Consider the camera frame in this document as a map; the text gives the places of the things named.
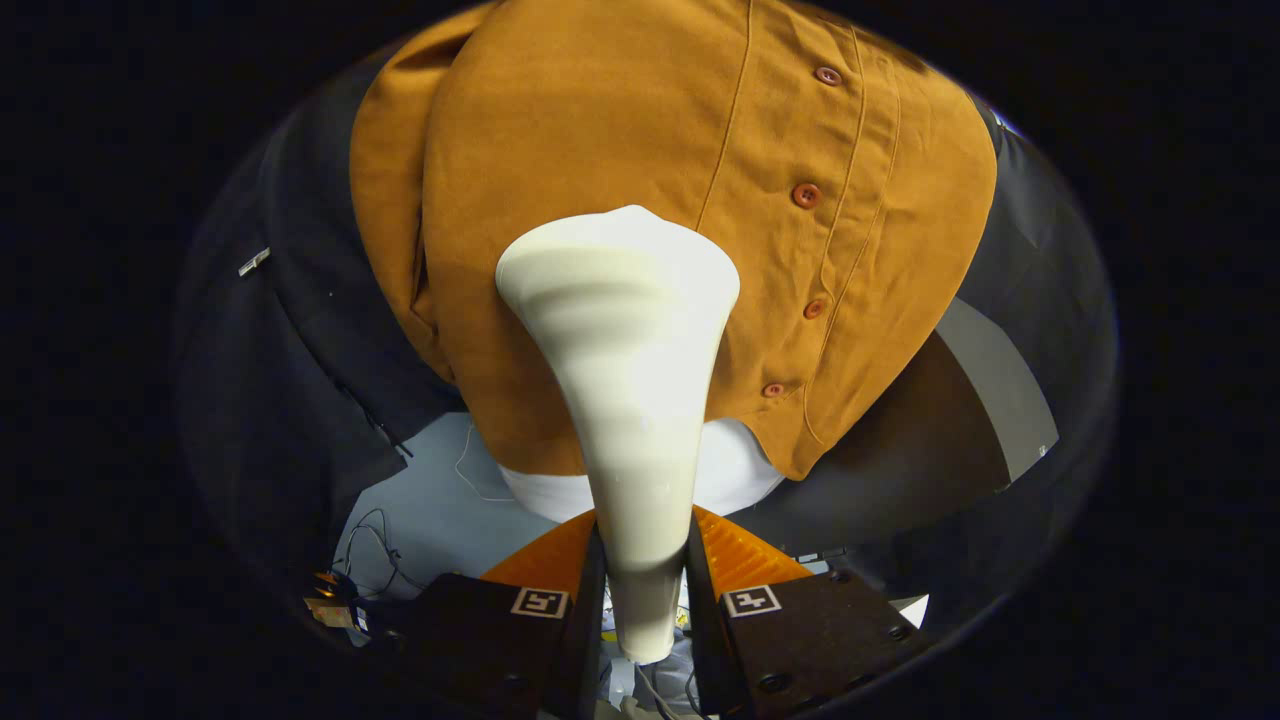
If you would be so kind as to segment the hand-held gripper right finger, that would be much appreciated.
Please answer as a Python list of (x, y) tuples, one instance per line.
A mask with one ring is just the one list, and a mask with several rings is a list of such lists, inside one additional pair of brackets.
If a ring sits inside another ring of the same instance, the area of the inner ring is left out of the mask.
[(831, 716), (931, 650), (855, 573), (812, 571), (703, 507), (691, 514), (686, 577), (705, 715)]

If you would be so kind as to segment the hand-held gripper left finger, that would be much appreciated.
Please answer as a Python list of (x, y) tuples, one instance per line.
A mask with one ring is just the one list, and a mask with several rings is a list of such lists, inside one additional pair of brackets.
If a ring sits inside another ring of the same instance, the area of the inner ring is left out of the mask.
[(588, 511), (479, 578), (438, 577), (394, 629), (390, 676), (430, 719), (590, 719), (604, 585)]

